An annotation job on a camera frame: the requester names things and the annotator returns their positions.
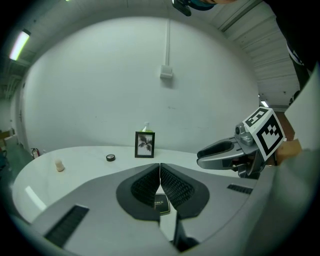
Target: floor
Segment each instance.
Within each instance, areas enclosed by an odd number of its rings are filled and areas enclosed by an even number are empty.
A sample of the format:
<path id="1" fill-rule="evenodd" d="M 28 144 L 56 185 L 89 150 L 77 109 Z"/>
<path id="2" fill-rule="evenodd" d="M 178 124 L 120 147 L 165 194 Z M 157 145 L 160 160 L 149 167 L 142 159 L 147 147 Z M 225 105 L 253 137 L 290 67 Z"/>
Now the floor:
<path id="1" fill-rule="evenodd" d="M 9 214 L 21 218 L 12 199 L 12 189 L 16 177 L 32 161 L 32 157 L 21 144 L 14 144 L 7 147 L 6 158 L 8 165 L 0 170 L 1 202 Z"/>

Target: picture frame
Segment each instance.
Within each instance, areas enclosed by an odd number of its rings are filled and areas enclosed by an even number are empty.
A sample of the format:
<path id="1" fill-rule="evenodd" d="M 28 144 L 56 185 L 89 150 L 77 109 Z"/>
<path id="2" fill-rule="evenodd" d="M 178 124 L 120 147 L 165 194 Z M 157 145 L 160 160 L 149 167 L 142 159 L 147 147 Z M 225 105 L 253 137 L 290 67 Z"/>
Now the picture frame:
<path id="1" fill-rule="evenodd" d="M 155 156 L 155 137 L 154 132 L 135 132 L 135 158 L 154 158 Z"/>

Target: white wall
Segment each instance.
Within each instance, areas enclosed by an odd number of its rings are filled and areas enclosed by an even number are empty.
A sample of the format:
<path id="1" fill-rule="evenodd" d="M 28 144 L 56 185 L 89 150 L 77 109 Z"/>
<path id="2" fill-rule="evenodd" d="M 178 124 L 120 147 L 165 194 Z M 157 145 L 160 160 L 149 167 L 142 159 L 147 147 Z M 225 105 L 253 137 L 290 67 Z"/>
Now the white wall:
<path id="1" fill-rule="evenodd" d="M 23 84 L 25 83 L 25 79 L 27 76 L 28 76 L 28 73 L 22 79 L 20 84 L 17 86 L 14 92 L 14 95 L 11 98 L 10 116 L 12 120 L 11 126 L 15 130 L 18 142 L 22 144 L 26 150 L 29 150 L 27 139 L 26 139 L 27 135 L 23 126 L 24 120 L 25 120 L 25 115 L 24 115 L 25 112 L 22 108 L 22 106 L 24 105 Z"/>
<path id="2" fill-rule="evenodd" d="M 242 52 L 202 28 L 171 21 L 173 81 L 159 78 L 165 18 L 106 20 L 56 44 L 26 78 L 29 147 L 133 146 L 145 121 L 161 149 L 195 153 L 232 136 L 258 107 L 257 82 Z"/>
<path id="3" fill-rule="evenodd" d="M 0 130 L 3 132 L 8 131 L 11 127 L 10 106 L 9 100 L 0 99 Z"/>

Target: black bottle cap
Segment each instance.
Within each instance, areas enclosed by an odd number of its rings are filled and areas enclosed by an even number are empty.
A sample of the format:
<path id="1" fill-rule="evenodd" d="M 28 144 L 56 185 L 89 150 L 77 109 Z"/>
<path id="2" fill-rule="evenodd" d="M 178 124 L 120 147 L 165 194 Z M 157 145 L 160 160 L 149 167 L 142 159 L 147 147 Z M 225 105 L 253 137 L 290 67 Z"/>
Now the black bottle cap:
<path id="1" fill-rule="evenodd" d="M 108 155 L 106 156 L 106 160 L 107 160 L 108 162 L 112 162 L 112 161 L 116 160 L 116 156 L 115 156 L 114 154 L 108 154 Z"/>

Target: ceiling light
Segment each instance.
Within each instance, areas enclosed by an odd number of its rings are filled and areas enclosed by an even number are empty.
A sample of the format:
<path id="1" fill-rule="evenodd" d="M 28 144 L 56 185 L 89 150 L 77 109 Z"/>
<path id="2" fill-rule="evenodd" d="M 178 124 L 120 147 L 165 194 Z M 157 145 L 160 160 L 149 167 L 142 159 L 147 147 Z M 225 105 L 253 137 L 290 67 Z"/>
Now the ceiling light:
<path id="1" fill-rule="evenodd" d="M 262 100 L 261 103 L 262 103 L 262 105 L 264 105 L 266 108 L 269 108 L 268 104 L 267 104 L 264 100 Z"/>
<path id="2" fill-rule="evenodd" d="M 30 32 L 24 29 L 19 34 L 18 38 L 16 39 L 12 51 L 10 53 L 10 59 L 16 61 L 21 53 L 23 47 L 25 46 L 26 42 L 30 37 Z"/>

